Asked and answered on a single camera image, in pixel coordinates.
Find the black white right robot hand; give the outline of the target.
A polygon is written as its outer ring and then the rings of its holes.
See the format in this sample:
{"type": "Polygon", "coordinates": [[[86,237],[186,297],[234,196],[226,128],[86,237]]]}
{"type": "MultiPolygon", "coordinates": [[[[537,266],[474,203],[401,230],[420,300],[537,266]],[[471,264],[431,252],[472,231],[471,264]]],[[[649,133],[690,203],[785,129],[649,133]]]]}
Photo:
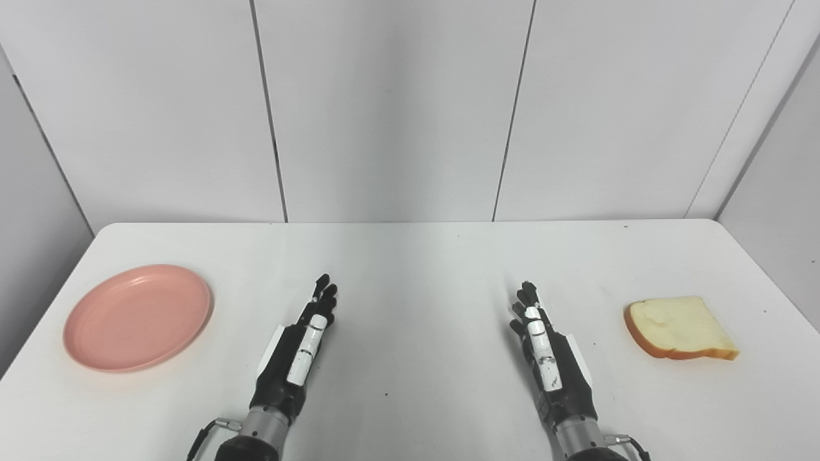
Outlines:
{"type": "Polygon", "coordinates": [[[569,338],[554,328],[533,283],[521,284],[512,311],[516,318],[509,326],[535,379],[541,420],[552,431],[566,420],[598,420],[591,385],[569,338]]]}

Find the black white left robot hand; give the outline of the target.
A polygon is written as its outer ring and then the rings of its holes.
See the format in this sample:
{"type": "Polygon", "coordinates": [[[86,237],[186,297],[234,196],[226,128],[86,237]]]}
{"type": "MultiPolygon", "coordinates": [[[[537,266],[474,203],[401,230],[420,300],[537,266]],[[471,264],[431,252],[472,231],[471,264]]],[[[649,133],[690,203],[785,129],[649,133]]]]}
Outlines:
{"type": "Polygon", "coordinates": [[[304,408],[306,382],[326,330],[334,323],[337,285],[325,273],[316,280],[299,320],[284,327],[266,367],[256,380],[249,408],[274,410],[295,422],[304,408]]]}

